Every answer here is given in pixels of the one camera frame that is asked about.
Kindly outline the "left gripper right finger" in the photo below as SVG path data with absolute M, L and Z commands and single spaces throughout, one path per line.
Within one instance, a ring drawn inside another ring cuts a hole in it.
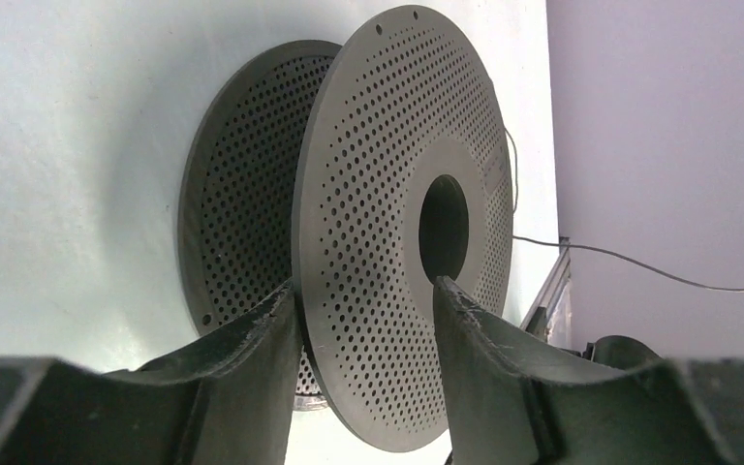
M 744 358 L 610 367 L 485 311 L 448 277 L 433 312 L 456 464 L 744 464 Z

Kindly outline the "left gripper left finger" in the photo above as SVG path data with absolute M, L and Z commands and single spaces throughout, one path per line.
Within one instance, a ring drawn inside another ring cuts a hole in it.
M 0 357 L 0 464 L 281 464 L 301 345 L 285 283 L 135 371 Z

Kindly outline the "black perforated spool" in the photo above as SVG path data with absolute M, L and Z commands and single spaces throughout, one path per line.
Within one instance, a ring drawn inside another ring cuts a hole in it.
M 289 284 L 299 375 L 353 434 L 407 452 L 447 429 L 434 282 L 498 315 L 512 256 L 502 114 L 447 16 L 399 6 L 343 45 L 294 41 L 249 60 L 201 121 L 178 210 L 199 334 Z

